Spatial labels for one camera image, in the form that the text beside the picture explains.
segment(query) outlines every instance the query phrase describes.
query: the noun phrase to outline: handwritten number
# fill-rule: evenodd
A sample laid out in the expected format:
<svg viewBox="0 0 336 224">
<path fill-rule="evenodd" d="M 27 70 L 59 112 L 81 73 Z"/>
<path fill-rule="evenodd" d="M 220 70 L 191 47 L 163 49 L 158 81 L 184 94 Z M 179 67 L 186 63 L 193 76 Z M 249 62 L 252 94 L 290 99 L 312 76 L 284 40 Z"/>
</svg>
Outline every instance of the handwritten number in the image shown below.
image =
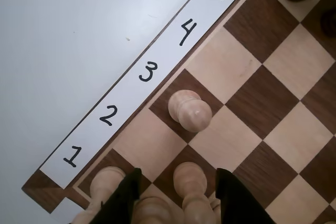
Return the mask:
<svg viewBox="0 0 336 224">
<path fill-rule="evenodd" d="M 71 157 L 71 159 L 63 158 L 63 160 L 70 164 L 72 167 L 76 167 L 76 165 L 72 161 L 74 161 L 74 159 L 77 157 L 78 153 L 82 150 L 82 147 L 73 146 L 72 148 L 76 150 L 76 153 Z"/>
<path fill-rule="evenodd" d="M 182 28 L 187 32 L 186 35 L 183 37 L 183 39 L 180 42 L 180 46 L 183 46 L 183 43 L 185 39 L 189 36 L 189 34 L 192 32 L 192 30 L 196 27 L 197 23 L 195 23 L 190 29 L 186 28 L 186 25 L 190 24 L 193 21 L 193 19 L 189 19 L 186 23 L 182 25 Z"/>
<path fill-rule="evenodd" d="M 139 75 L 139 79 L 144 81 L 144 82 L 149 81 L 153 77 L 153 70 L 158 69 L 158 64 L 156 64 L 153 61 L 148 61 L 147 64 L 148 65 L 153 65 L 153 67 L 146 66 L 146 69 L 149 71 L 149 77 L 148 78 L 145 79 L 145 78 L 142 77 L 142 75 Z"/>
<path fill-rule="evenodd" d="M 99 120 L 102 121 L 102 122 L 104 122 L 104 123 L 107 123 L 109 126 L 112 126 L 112 123 L 110 123 L 109 121 L 107 121 L 107 119 L 115 116 L 115 114 L 117 113 L 118 109 L 114 105 L 107 106 L 107 108 L 108 109 L 114 109 L 113 113 L 110 114 L 110 115 L 107 115 L 107 116 L 102 116 L 101 118 L 99 118 Z"/>
</svg>

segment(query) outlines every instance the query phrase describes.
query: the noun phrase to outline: chessboard border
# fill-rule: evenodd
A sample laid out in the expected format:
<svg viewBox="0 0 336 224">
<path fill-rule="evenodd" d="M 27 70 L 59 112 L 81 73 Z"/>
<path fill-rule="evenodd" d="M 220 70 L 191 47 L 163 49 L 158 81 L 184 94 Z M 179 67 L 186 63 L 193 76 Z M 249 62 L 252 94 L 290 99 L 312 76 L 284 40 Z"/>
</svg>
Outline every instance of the chessboard border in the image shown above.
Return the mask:
<svg viewBox="0 0 336 224">
<path fill-rule="evenodd" d="M 125 123 L 117 130 L 117 132 L 106 142 L 106 144 L 95 154 L 95 156 L 86 164 L 86 166 L 77 174 L 77 176 L 62 189 L 52 179 L 46 176 L 40 168 L 52 156 L 56 149 L 68 138 L 68 136 L 81 124 L 81 122 L 93 111 L 93 109 L 105 98 L 105 96 L 117 85 L 117 83 L 125 76 L 125 74 L 134 66 L 134 64 L 145 54 L 145 52 L 155 43 L 155 41 L 167 29 L 170 23 L 176 18 L 181 10 L 188 4 L 188 0 L 167 25 L 159 32 L 159 34 L 149 43 L 149 45 L 140 53 L 136 60 L 129 68 L 120 76 L 120 78 L 112 85 L 112 87 L 101 97 L 101 99 L 89 110 L 89 112 L 80 120 L 80 122 L 70 131 L 70 133 L 61 141 L 54 151 L 45 159 L 45 161 L 30 176 L 28 181 L 22 186 L 22 191 L 31 199 L 43 207 L 48 213 L 51 213 L 59 203 L 65 198 L 69 198 L 82 208 L 87 208 L 89 202 L 82 194 L 80 194 L 73 186 L 76 181 L 85 173 L 85 171 L 95 162 L 95 160 L 110 146 L 116 137 L 127 127 L 127 125 L 135 118 L 135 116 L 146 106 L 146 104 L 157 94 L 157 92 L 168 82 L 168 80 L 179 70 L 186 60 L 195 52 L 195 50 L 205 41 L 205 39 L 215 30 L 215 28 L 224 20 L 224 18 L 233 10 L 233 8 L 241 1 L 234 0 L 229 8 L 222 13 L 208 31 L 199 39 L 199 41 L 191 48 L 191 50 L 182 58 L 182 60 L 173 68 L 173 70 L 163 79 L 163 81 L 153 90 L 153 92 L 144 100 L 144 102 L 133 112 L 133 114 L 125 121 Z"/>
</svg>

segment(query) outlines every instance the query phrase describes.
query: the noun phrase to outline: dark square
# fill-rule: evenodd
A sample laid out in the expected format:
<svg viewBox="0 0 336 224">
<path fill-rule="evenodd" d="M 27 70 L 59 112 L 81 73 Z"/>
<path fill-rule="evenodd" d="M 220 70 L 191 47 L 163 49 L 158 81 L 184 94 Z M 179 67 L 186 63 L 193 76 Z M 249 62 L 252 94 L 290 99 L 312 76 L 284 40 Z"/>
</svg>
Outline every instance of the dark square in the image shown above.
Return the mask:
<svg viewBox="0 0 336 224">
<path fill-rule="evenodd" d="M 128 163 L 126 159 L 124 159 L 118 152 L 112 149 L 83 180 L 78 188 L 81 189 L 88 196 L 91 196 L 90 185 L 93 178 L 100 170 L 108 166 L 116 166 L 122 169 L 126 174 L 129 174 L 134 170 L 134 167 L 130 163 Z M 143 193 L 150 186 L 150 184 L 151 182 L 144 175 L 142 175 L 140 193 Z"/>
<path fill-rule="evenodd" d="M 226 106 L 264 139 L 298 102 L 271 72 L 261 66 Z"/>
<path fill-rule="evenodd" d="M 336 133 L 336 64 L 301 101 L 332 134 Z"/>
<path fill-rule="evenodd" d="M 336 221 L 336 211 L 328 206 L 312 224 L 326 224 L 328 221 Z"/>
<path fill-rule="evenodd" d="M 89 202 L 71 186 L 60 188 L 52 179 L 40 169 L 36 170 L 29 180 L 23 185 L 22 190 L 48 213 L 67 197 L 82 208 L 86 209 Z"/>
<path fill-rule="evenodd" d="M 302 21 L 303 26 L 315 37 L 315 39 L 325 48 L 330 55 L 336 59 L 336 38 L 327 37 L 320 25 L 323 13 L 336 8 L 336 0 L 320 0 L 320 2 L 310 11 Z"/>
<path fill-rule="evenodd" d="M 300 173 L 327 202 L 336 198 L 336 137 Z"/>
<path fill-rule="evenodd" d="M 211 107 L 212 114 L 215 115 L 223 106 L 219 99 L 210 93 L 199 81 L 195 79 L 187 70 L 183 70 L 179 76 L 169 85 L 168 88 L 159 96 L 159 98 L 151 105 L 150 110 L 167 124 L 177 135 L 179 135 L 187 143 L 197 133 L 185 130 L 179 123 L 175 122 L 168 111 L 168 101 L 170 97 L 179 90 L 192 90 L 196 92 L 203 101 Z"/>
<path fill-rule="evenodd" d="M 187 145 L 153 183 L 180 207 L 183 199 L 175 191 L 173 174 L 178 165 L 184 162 L 193 162 L 202 168 L 207 179 L 206 197 L 215 191 L 216 169 Z"/>
<path fill-rule="evenodd" d="M 263 63 L 298 24 L 278 0 L 246 0 L 224 27 Z"/>
<path fill-rule="evenodd" d="M 264 208 L 298 175 L 265 142 L 261 142 L 233 174 Z"/>
</svg>

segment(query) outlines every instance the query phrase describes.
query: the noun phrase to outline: wooden chessboard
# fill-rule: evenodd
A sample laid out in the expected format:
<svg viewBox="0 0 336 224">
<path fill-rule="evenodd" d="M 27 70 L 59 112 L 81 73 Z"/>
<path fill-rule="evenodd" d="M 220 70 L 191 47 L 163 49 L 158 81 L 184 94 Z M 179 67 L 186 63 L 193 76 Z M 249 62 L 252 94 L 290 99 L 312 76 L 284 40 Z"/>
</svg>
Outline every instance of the wooden chessboard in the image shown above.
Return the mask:
<svg viewBox="0 0 336 224">
<path fill-rule="evenodd" d="M 106 166 L 142 169 L 182 223 L 173 171 L 195 162 L 206 196 L 216 168 L 233 172 L 277 224 L 336 221 L 336 39 L 319 20 L 335 0 L 236 0 L 122 128 L 62 189 L 38 169 L 23 191 L 52 212 L 66 197 L 86 208 Z M 170 96 L 193 90 L 213 112 L 202 132 L 169 115 Z"/>
</svg>

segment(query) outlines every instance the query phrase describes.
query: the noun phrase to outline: light wooden pawn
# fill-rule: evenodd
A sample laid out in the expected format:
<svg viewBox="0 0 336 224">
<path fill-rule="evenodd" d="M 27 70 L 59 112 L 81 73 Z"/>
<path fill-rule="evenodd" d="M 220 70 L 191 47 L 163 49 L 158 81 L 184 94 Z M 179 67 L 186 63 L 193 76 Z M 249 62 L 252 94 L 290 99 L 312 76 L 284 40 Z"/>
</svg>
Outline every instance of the light wooden pawn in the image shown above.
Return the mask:
<svg viewBox="0 0 336 224">
<path fill-rule="evenodd" d="M 216 198 L 209 199 L 209 201 L 212 211 L 215 213 L 216 216 L 216 224 L 221 224 L 222 223 L 221 210 L 220 210 L 221 201 Z"/>
<path fill-rule="evenodd" d="M 207 128 L 212 119 L 210 106 L 191 90 L 174 93 L 168 102 L 169 114 L 190 132 L 200 132 Z"/>
<path fill-rule="evenodd" d="M 125 173 L 117 167 L 106 167 L 100 170 L 90 185 L 91 203 L 88 208 L 77 214 L 72 224 L 89 224 L 125 178 Z"/>
<path fill-rule="evenodd" d="M 207 180 L 202 169 L 186 162 L 175 169 L 173 176 L 175 190 L 183 198 L 184 223 L 215 224 L 215 213 L 204 195 Z"/>
<path fill-rule="evenodd" d="M 135 204 L 132 224 L 173 224 L 170 207 L 159 197 L 141 199 Z"/>
</svg>

